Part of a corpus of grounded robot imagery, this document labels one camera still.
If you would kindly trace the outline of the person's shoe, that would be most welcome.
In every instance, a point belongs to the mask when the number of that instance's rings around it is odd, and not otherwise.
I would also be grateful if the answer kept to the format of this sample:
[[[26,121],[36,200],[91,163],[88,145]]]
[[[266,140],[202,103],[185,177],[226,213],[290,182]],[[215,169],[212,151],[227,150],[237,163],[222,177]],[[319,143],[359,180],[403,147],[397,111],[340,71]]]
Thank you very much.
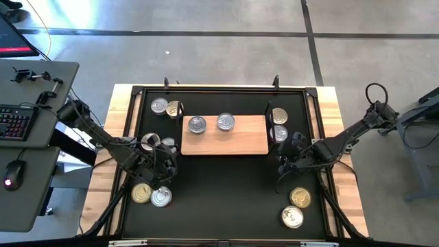
[[[11,10],[18,10],[23,7],[23,4],[21,2],[15,2],[12,0],[0,0],[0,3],[7,6]]]
[[[9,22],[12,24],[22,22],[29,18],[30,13],[26,10],[8,10],[3,14]]]

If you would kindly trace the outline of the blue tuna can pale lid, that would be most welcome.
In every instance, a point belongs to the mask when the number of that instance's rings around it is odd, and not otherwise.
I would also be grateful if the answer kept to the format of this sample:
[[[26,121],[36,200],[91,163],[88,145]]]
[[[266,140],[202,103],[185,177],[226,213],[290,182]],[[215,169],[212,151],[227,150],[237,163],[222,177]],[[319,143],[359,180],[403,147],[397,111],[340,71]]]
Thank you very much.
[[[304,221],[304,216],[298,207],[288,206],[282,210],[281,219],[286,227],[299,228]]]

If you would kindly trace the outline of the black desk clamp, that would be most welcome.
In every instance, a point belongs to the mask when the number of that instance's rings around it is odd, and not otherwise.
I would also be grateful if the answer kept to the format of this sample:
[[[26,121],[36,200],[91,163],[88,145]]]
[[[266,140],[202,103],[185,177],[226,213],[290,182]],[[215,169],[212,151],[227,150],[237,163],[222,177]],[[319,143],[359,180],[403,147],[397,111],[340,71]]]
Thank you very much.
[[[16,69],[14,67],[15,76],[11,79],[12,82],[21,83],[23,80],[35,81],[36,79],[43,79],[46,81],[51,80],[51,75],[49,72],[44,71],[37,75],[34,71],[30,69]]]
[[[53,82],[55,82],[54,87],[52,88],[51,91],[43,91],[37,98],[36,100],[36,105],[39,108],[45,108],[45,109],[50,109],[51,106],[47,103],[50,99],[55,99],[57,98],[58,94],[56,93],[56,89],[59,85],[64,84],[64,81],[61,80],[60,78],[54,78],[52,80]]]

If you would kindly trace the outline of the black computer mouse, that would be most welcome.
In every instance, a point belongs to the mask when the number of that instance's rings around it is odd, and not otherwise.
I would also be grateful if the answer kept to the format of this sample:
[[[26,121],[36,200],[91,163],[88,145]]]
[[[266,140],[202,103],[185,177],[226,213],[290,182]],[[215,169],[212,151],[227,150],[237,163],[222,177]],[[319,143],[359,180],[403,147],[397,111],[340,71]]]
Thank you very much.
[[[16,159],[6,165],[3,176],[3,186],[6,191],[15,191],[23,184],[26,164],[25,161]]]

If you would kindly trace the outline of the white box under desk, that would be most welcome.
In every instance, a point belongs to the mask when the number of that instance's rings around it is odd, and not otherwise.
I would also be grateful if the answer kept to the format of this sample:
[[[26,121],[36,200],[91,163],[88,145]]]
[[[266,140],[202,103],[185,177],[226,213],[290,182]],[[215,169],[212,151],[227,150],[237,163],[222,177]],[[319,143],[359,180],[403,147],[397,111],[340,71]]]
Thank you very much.
[[[70,127],[64,125],[61,122],[56,124],[56,129],[60,130],[64,134],[66,134],[69,138],[73,139],[77,143],[83,145],[84,147],[96,151],[95,145],[91,143],[91,137],[77,128],[71,129]],[[61,151],[58,155],[58,163],[62,163],[64,165],[64,172],[72,172],[77,169],[84,169],[89,167],[86,163],[81,161],[70,154],[67,154],[64,151]]]

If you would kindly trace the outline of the blue tuna can silver lid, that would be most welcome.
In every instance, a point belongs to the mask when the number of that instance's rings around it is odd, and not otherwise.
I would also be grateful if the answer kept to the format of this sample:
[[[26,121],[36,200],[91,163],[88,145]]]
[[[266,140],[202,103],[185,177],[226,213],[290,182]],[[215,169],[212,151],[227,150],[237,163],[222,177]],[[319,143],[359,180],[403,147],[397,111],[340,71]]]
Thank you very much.
[[[287,128],[282,125],[274,125],[270,129],[270,138],[276,143],[284,142],[288,138]]]

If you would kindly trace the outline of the green tuna can gold lid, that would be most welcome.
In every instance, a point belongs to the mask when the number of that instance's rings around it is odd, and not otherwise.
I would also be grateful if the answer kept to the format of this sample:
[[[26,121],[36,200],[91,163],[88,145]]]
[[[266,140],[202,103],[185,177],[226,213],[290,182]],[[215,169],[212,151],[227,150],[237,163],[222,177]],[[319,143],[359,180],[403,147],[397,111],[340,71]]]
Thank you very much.
[[[183,103],[181,103],[178,100],[169,102],[166,107],[166,113],[172,119],[176,119],[177,117],[180,117],[183,114],[183,110],[184,110]]]
[[[272,109],[273,122],[277,125],[285,124],[288,120],[288,114],[282,108]]]

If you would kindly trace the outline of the green tuna can silver lid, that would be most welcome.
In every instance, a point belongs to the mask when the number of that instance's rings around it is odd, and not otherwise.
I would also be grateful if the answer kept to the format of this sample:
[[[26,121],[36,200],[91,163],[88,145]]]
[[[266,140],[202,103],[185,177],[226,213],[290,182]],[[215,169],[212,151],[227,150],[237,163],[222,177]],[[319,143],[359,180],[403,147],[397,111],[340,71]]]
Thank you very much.
[[[168,101],[163,97],[157,97],[152,100],[150,108],[152,112],[156,115],[164,115],[166,113]]]
[[[191,133],[202,134],[206,131],[206,120],[201,116],[194,116],[190,118],[188,127]]]

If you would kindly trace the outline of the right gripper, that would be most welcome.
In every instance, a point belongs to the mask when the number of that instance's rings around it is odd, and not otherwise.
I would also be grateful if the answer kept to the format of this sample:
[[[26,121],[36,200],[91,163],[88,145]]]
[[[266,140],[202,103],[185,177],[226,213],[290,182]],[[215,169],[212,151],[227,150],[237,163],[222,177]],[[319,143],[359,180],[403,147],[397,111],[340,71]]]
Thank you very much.
[[[307,158],[304,147],[306,137],[300,132],[294,132],[284,142],[278,145],[278,174],[300,174],[311,171],[311,159]]]

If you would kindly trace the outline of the grey desk top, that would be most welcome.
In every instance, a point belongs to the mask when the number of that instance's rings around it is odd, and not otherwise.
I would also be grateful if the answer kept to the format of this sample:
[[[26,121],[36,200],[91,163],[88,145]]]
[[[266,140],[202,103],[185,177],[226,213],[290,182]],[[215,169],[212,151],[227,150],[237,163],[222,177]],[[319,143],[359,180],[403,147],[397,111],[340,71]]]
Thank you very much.
[[[43,209],[60,149],[0,149],[0,231],[28,232]],[[8,163],[25,161],[23,183],[14,190],[5,188]]]
[[[30,69],[37,75],[47,71],[51,80],[36,79],[35,81],[23,80],[21,83],[12,82],[16,69]],[[56,62],[39,60],[0,60],[0,104],[35,106],[38,96],[43,91],[51,91],[55,85],[52,80],[60,78],[64,84],[56,89],[57,98],[50,99],[47,103],[50,109],[38,108],[34,125],[26,141],[0,140],[0,147],[5,148],[44,148],[49,145],[51,136],[58,122],[54,115],[66,102],[79,64],[76,62]]]

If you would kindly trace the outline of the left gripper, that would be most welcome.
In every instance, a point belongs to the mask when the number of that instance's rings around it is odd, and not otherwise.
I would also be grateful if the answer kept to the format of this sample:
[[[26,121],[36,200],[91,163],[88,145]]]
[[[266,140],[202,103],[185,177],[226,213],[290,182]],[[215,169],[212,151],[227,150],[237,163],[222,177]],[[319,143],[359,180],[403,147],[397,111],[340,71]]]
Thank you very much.
[[[152,152],[146,152],[149,163],[145,167],[145,181],[147,184],[167,184],[178,173],[178,148],[174,153],[161,142],[158,142]]]

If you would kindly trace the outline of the wooden shelf with black legs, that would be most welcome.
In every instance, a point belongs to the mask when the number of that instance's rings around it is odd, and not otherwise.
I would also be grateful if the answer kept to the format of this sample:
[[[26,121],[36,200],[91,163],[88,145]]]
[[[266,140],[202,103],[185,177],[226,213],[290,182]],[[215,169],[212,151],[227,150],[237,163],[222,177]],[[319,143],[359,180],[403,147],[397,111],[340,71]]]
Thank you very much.
[[[185,103],[182,116],[181,151],[186,156],[254,155],[268,153],[267,117],[264,107],[249,110],[238,102],[221,104],[215,100]],[[234,117],[232,130],[222,131],[217,118],[222,113]],[[189,120],[200,116],[206,130],[195,134],[189,130]]]

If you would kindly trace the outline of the black desk leg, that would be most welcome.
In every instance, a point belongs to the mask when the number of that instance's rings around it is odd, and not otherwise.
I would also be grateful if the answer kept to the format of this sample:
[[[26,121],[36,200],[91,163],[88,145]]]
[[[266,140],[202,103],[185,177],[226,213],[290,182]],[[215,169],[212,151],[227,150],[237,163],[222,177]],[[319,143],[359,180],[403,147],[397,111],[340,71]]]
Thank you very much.
[[[87,165],[94,166],[96,153],[90,148],[83,146],[71,137],[68,137],[65,133],[55,129],[50,142],[50,147],[58,147],[63,152],[70,154],[71,156],[78,158],[80,161],[86,163]]]

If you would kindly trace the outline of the blue tuna can gold lid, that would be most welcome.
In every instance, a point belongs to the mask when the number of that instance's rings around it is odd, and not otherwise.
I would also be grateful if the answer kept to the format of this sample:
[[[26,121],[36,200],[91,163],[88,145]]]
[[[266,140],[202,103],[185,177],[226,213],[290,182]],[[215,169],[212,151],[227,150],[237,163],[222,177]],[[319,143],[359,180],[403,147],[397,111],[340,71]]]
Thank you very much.
[[[152,189],[146,183],[139,183],[132,188],[131,198],[135,203],[145,204],[150,201]]]
[[[289,194],[290,202],[299,207],[307,208],[311,204],[311,194],[304,187],[296,187]]]

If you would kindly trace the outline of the dark grey desk frame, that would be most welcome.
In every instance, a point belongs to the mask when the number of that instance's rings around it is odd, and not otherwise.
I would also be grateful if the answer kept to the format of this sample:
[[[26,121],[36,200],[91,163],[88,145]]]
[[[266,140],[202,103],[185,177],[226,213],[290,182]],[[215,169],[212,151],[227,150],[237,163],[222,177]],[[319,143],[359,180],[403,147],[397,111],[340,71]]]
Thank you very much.
[[[392,131],[398,132],[411,160],[412,176],[418,182],[418,189],[405,194],[404,200],[439,198],[439,87],[379,133],[385,136]]]

